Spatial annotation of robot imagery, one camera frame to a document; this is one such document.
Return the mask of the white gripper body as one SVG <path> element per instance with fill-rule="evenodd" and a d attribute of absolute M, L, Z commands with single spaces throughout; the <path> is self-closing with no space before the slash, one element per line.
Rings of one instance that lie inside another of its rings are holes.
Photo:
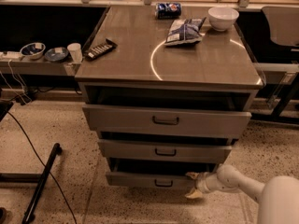
<path fill-rule="evenodd" d="M 215 173 L 200 173 L 197 177 L 196 188 L 202 193 L 216 191 L 218 187 L 218 178 Z"/>

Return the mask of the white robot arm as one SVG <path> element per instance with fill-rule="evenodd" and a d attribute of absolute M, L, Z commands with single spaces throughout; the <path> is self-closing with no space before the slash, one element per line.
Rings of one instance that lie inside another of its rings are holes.
<path fill-rule="evenodd" d="M 299 224 L 299 180 L 295 177 L 280 175 L 262 183 L 228 164 L 213 173 L 188 172 L 186 176 L 195 182 L 186 194 L 189 199 L 213 191 L 241 190 L 259 205 L 257 224 Z"/>

